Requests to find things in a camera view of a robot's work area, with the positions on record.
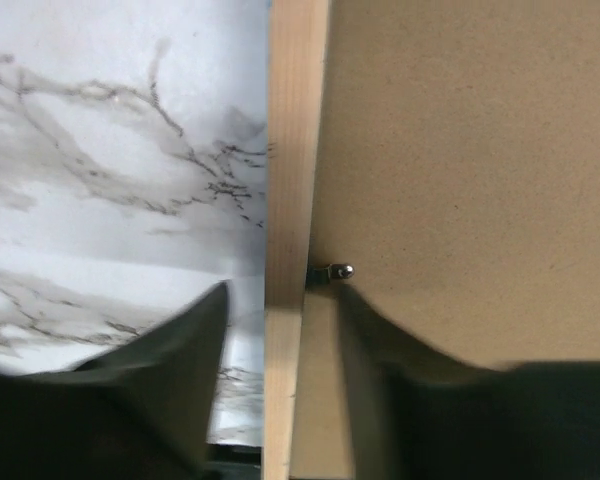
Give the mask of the brown cardboard backing board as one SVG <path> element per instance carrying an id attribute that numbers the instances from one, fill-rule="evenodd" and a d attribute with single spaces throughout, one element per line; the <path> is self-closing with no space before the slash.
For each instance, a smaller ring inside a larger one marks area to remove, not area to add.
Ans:
<path id="1" fill-rule="evenodd" d="M 336 1 L 290 454 L 358 479 L 337 295 L 463 363 L 600 361 L 600 1 Z"/>

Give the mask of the blue wooden picture frame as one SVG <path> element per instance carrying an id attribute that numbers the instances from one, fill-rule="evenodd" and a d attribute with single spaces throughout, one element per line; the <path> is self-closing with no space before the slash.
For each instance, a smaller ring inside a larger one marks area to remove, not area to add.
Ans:
<path id="1" fill-rule="evenodd" d="M 269 8 L 265 480 L 289 476 L 330 2 Z"/>

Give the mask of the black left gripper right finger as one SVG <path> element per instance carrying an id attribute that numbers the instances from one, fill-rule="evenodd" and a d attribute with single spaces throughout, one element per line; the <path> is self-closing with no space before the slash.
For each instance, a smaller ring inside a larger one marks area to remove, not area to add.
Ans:
<path id="1" fill-rule="evenodd" d="M 350 287 L 337 329 L 356 478 L 600 479 L 600 361 L 475 367 Z"/>

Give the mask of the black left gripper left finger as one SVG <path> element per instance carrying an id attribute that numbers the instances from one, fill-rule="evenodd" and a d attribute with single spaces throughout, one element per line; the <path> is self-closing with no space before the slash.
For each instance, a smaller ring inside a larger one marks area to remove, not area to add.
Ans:
<path id="1" fill-rule="evenodd" d="M 0 479 L 201 479 L 228 326 L 219 283 L 69 371 L 0 373 Z"/>

